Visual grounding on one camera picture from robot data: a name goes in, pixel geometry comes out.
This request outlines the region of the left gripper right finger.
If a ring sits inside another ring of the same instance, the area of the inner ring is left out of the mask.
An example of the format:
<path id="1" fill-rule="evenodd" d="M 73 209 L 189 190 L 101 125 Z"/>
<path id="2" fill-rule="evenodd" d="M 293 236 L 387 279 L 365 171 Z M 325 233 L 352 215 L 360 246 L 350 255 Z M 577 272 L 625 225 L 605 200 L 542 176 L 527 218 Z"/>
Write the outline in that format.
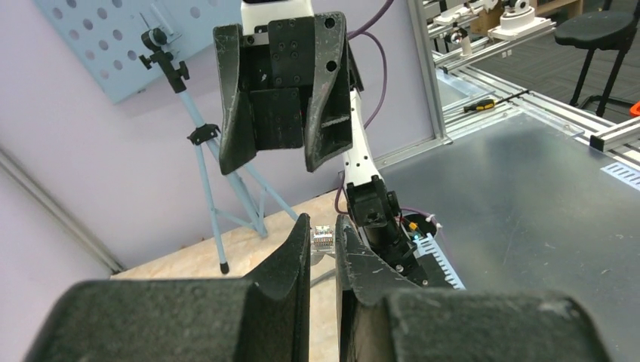
<path id="1" fill-rule="evenodd" d="M 421 288 L 335 223 L 341 361 L 610 361 L 585 308 L 556 291 Z"/>

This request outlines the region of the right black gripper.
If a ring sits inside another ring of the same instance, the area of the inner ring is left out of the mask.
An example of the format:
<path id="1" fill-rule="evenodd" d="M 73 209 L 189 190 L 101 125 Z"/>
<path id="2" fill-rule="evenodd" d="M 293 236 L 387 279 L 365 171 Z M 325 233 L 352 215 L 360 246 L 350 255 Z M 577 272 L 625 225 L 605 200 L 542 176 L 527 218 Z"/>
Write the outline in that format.
<path id="1" fill-rule="evenodd" d="M 310 173 L 351 149 L 344 13 L 273 20 L 243 38 L 238 23 L 218 26 L 214 43 L 223 110 L 223 175 L 247 164 L 257 150 L 302 147 L 305 123 Z"/>

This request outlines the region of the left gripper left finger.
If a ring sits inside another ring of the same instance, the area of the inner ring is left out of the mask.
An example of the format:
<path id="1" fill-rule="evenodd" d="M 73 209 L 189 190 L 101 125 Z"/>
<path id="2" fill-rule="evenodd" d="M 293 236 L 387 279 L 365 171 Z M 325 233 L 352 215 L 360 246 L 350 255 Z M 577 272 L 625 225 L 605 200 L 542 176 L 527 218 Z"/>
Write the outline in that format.
<path id="1" fill-rule="evenodd" d="M 86 281 L 56 302 L 27 361 L 309 360 L 310 218 L 240 278 Z"/>

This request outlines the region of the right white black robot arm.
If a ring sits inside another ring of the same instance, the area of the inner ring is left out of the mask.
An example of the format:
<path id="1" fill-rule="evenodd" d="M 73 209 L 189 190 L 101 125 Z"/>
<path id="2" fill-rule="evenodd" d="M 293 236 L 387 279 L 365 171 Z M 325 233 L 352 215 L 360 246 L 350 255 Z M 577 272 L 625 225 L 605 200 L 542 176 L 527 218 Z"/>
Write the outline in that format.
<path id="1" fill-rule="evenodd" d="M 238 170 L 261 151 L 303 149 L 309 172 L 342 156 L 351 220 L 382 260 L 425 286 L 396 194 L 370 154 L 345 14 L 317 13 L 309 1 L 243 1 L 240 11 L 240 23 L 213 31 L 223 106 L 221 172 Z"/>

